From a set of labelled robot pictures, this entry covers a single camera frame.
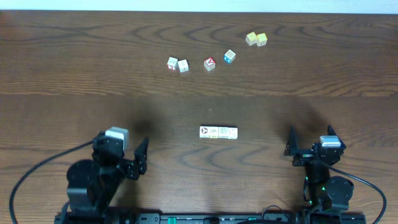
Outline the wooden block green picture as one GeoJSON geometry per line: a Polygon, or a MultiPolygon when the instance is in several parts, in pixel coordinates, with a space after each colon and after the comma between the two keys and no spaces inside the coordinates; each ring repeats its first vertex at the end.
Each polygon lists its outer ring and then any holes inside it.
{"type": "Polygon", "coordinates": [[[238,128],[228,128],[228,139],[238,138],[238,128]]]}

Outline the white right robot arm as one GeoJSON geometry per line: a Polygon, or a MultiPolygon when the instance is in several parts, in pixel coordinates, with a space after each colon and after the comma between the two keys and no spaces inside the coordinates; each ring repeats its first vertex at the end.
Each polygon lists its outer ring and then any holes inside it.
{"type": "Polygon", "coordinates": [[[310,149],[299,148],[295,129],[290,128],[284,155],[293,157],[293,166],[305,168],[303,199],[310,204],[298,215],[299,223],[343,222],[341,216],[349,209],[354,185],[344,177],[331,176],[330,169],[340,161],[345,149],[331,126],[327,135],[320,136],[310,149]]]}

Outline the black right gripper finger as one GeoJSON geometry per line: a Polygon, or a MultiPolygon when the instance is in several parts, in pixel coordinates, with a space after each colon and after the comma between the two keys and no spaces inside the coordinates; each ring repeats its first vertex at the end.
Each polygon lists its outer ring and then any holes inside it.
{"type": "Polygon", "coordinates": [[[343,146],[343,141],[338,137],[332,125],[328,126],[328,134],[326,139],[327,146],[343,146]]]}
{"type": "Polygon", "coordinates": [[[287,145],[285,147],[284,154],[296,154],[299,150],[297,144],[297,135],[295,132],[295,128],[293,126],[290,127],[289,137],[287,141],[287,145]]]}

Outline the wooden block letter Y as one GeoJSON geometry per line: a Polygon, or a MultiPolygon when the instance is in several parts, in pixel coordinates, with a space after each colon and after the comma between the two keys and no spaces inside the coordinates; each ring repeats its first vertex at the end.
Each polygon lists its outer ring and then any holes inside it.
{"type": "Polygon", "coordinates": [[[219,127],[218,128],[218,137],[222,139],[228,139],[229,136],[229,127],[219,127]]]}

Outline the wooden block green edge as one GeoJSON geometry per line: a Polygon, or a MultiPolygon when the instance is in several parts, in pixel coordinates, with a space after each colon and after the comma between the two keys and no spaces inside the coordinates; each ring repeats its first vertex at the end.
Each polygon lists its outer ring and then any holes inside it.
{"type": "Polygon", "coordinates": [[[208,128],[209,138],[219,138],[219,127],[210,126],[208,128]]]}

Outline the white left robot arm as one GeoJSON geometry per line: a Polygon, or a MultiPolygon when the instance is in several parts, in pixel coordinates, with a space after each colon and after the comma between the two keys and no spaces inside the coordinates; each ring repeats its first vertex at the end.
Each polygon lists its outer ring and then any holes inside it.
{"type": "Polygon", "coordinates": [[[134,159],[124,158],[125,141],[105,132],[93,139],[91,159],[80,160],[67,171],[67,195],[56,223],[135,223],[136,215],[123,208],[110,207],[125,179],[138,180],[147,170],[149,139],[134,151],[134,159]]]}

